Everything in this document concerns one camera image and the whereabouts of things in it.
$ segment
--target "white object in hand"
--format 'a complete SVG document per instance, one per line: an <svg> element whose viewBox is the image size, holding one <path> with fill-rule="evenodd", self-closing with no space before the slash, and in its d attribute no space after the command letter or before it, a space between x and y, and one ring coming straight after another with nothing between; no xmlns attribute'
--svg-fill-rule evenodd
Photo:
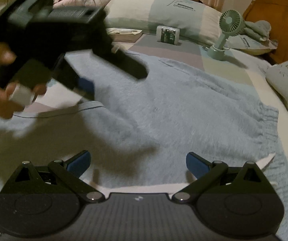
<svg viewBox="0 0 288 241"><path fill-rule="evenodd" d="M9 100L25 107L33 103L35 94L27 87L17 84Z"/></svg>
<svg viewBox="0 0 288 241"><path fill-rule="evenodd" d="M133 30L131 29L120 29L119 34L132 34Z"/></svg>

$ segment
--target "wooden headboard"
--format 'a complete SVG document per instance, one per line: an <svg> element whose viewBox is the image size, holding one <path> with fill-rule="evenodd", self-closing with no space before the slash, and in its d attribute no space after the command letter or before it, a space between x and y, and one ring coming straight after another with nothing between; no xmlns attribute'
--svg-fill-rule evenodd
<svg viewBox="0 0 288 241"><path fill-rule="evenodd" d="M266 55L271 63L288 60L288 0L252 0L244 12L246 21L266 20L272 26L270 39L279 42L278 48Z"/></svg>

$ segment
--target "hand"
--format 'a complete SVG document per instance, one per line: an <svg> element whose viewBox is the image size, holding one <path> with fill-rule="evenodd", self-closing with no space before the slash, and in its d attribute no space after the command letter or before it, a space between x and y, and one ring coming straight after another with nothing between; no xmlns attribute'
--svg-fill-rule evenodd
<svg viewBox="0 0 288 241"><path fill-rule="evenodd" d="M9 49L6 43L0 43L0 65L9 65L13 63L16 59L16 55ZM14 92L16 83L10 83L7 85L6 89L0 88L0 117L5 119L12 118L15 111L23 111L24 107L21 105L9 101L9 96ZM38 95L43 95L46 93L46 85L37 85L33 92L35 93L35 98Z"/></svg>

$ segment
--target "logo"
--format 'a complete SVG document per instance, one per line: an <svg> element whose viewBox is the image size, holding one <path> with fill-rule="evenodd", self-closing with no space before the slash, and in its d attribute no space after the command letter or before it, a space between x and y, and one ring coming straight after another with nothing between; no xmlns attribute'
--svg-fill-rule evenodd
<svg viewBox="0 0 288 241"><path fill-rule="evenodd" d="M134 198L136 201L141 201L141 200L143 200L144 198L143 197L141 197L141 196L138 196L137 198Z"/></svg>
<svg viewBox="0 0 288 241"><path fill-rule="evenodd" d="M169 5L172 4L175 7L179 7L179 8L183 8L183 9L186 9L186 10L190 10L190 11L196 12L196 10L193 7L181 4L180 2L182 2L182 3L186 2L187 3L187 1L184 1L184 0L173 0L170 4L168 4L166 6L169 6Z"/></svg>

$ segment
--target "circular pad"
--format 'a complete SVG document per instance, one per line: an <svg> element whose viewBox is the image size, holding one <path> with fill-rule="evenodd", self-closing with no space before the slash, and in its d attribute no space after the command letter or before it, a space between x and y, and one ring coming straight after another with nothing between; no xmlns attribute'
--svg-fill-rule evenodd
<svg viewBox="0 0 288 241"><path fill-rule="evenodd" d="M79 209L77 196L58 185L47 185L44 193L0 193L0 232L18 237L50 234L72 222Z"/></svg>
<svg viewBox="0 0 288 241"><path fill-rule="evenodd" d="M206 226L237 239L276 232L284 215L276 194L204 193L196 208Z"/></svg>

